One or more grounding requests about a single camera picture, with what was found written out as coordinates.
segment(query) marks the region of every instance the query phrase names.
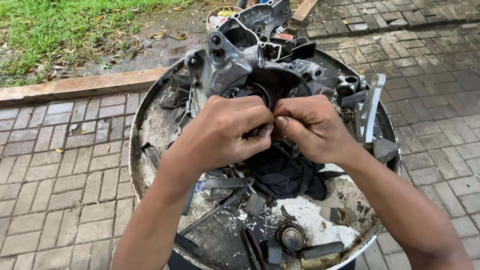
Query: hand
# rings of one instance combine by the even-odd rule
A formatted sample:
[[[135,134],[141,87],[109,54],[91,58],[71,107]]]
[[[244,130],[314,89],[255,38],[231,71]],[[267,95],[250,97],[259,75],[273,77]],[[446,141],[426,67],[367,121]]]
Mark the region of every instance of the hand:
[[[281,99],[273,114],[275,125],[313,162],[344,164],[360,147],[324,95]]]
[[[203,173],[246,160],[270,148],[274,117],[258,96],[212,96],[163,155],[162,162]],[[245,133],[266,124],[256,135]]]

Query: forearm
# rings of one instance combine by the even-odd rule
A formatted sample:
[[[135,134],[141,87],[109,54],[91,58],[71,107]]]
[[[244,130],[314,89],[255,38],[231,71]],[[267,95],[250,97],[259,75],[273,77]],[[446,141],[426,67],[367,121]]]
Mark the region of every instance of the forearm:
[[[367,151],[352,150],[351,161],[340,166],[404,249],[441,257],[463,248],[445,213]]]
[[[172,252],[188,187],[198,178],[160,166],[119,242],[113,270],[159,270]]]

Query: grass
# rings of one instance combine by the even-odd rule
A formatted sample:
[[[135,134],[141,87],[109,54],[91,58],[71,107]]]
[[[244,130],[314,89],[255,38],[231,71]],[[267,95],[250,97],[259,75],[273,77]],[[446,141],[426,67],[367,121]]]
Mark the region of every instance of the grass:
[[[191,0],[0,0],[3,37],[16,51],[0,70],[8,80],[0,86],[25,85],[45,78],[45,72],[25,79],[39,64],[48,71],[54,64],[73,64],[92,58],[93,46],[117,29],[128,32],[139,12],[187,6]],[[131,33],[140,30],[133,25]],[[121,42],[123,49],[128,44]]]

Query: concrete curb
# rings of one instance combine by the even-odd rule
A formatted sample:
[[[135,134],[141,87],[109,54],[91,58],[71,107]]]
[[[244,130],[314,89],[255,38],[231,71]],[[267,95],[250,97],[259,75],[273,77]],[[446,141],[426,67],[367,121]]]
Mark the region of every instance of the concrete curb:
[[[0,108],[47,103],[147,89],[168,68],[59,80],[30,86],[0,88]]]

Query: black rag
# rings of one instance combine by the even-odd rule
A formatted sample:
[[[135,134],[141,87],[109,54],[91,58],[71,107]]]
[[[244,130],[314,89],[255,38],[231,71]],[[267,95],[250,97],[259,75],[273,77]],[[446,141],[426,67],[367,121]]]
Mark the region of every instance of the black rag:
[[[185,107],[190,95],[190,85],[192,79],[187,75],[172,75],[172,91],[175,92],[173,97],[167,98],[160,104],[162,108],[173,110],[178,107]]]
[[[255,177],[254,188],[275,199],[305,194],[315,200],[325,200],[328,194],[325,180],[346,175],[345,172],[319,172],[325,164],[312,162],[298,153],[296,146],[277,141],[244,163]]]

